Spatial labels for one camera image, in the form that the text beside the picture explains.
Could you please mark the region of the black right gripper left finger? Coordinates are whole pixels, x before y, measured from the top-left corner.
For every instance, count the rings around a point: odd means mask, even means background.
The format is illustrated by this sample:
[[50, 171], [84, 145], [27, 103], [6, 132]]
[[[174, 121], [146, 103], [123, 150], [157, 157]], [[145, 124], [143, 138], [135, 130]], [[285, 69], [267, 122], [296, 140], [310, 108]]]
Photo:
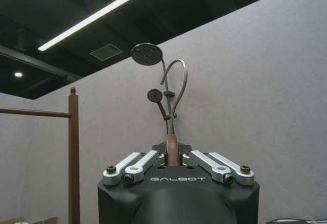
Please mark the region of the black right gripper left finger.
[[131, 185], [142, 181], [145, 173], [153, 166], [163, 166], [166, 160], [166, 146], [156, 144], [147, 153], [133, 152], [103, 172], [104, 185]]

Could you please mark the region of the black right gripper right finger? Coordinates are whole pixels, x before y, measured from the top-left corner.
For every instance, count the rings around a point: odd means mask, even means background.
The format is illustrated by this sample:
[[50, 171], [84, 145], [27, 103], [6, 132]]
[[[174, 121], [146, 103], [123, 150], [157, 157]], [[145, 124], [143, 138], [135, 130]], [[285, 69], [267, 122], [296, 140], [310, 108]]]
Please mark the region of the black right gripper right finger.
[[238, 165], [217, 152], [186, 151], [182, 155], [182, 163], [185, 166], [199, 166], [209, 173], [214, 181], [223, 184], [233, 182], [243, 186], [254, 184], [254, 172], [249, 166]]

